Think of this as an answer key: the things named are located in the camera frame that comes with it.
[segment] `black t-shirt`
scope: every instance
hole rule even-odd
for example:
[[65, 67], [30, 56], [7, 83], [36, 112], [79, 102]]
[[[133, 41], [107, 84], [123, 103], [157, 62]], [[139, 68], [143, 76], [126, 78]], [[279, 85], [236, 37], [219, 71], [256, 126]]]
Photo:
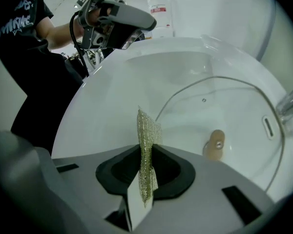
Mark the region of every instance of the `black t-shirt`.
[[47, 96], [66, 87], [74, 95], [80, 86], [67, 71], [64, 58], [51, 53], [48, 41], [37, 36], [37, 24], [52, 16], [43, 0], [20, 0], [0, 29], [0, 58], [27, 95]]

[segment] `gold glittery sponge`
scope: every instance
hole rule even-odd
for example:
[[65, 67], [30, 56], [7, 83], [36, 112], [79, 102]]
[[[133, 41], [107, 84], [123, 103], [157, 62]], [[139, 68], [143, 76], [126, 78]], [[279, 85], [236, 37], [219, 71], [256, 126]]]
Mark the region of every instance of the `gold glittery sponge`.
[[139, 107], [137, 115], [138, 139], [141, 147], [139, 188], [145, 207], [158, 188], [155, 170], [152, 166], [152, 145], [162, 144], [161, 125], [151, 119]]

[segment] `black cable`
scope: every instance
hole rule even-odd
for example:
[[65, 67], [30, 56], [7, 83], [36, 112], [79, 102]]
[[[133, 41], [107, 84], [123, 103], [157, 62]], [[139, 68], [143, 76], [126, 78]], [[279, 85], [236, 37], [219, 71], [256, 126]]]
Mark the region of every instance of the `black cable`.
[[86, 73], [86, 76], [88, 77], [89, 76], [89, 72], [88, 72], [88, 69], [87, 69], [87, 66], [86, 66], [86, 63], [84, 61], [84, 57], [83, 57], [83, 54], [82, 54], [82, 51], [80, 50], [80, 47], [76, 41], [76, 38], [75, 38], [75, 35], [74, 35], [74, 28], [73, 28], [73, 22], [74, 22], [74, 18], [78, 15], [78, 12], [79, 11], [76, 11], [74, 13], [74, 15], [72, 16], [70, 22], [69, 22], [69, 32], [70, 32], [70, 36], [72, 37], [72, 40], [73, 40], [73, 43], [75, 45], [75, 48], [77, 49], [77, 52], [79, 54], [79, 57], [80, 59], [82, 60], [82, 63], [83, 63], [83, 67], [84, 67], [84, 71]]

